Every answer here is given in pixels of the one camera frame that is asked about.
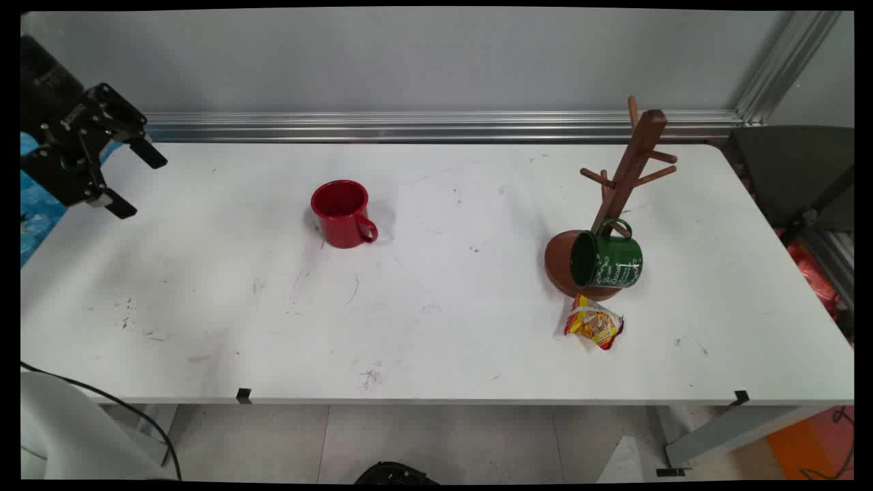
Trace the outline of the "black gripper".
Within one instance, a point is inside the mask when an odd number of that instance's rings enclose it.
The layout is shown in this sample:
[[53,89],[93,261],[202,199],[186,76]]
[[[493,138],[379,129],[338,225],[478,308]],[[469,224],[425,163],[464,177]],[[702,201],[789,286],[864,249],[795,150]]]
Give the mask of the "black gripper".
[[106,183],[91,124],[153,170],[168,160],[147,137],[147,119],[106,83],[88,90],[34,37],[20,37],[20,168],[65,208],[88,204],[120,220],[137,214]]

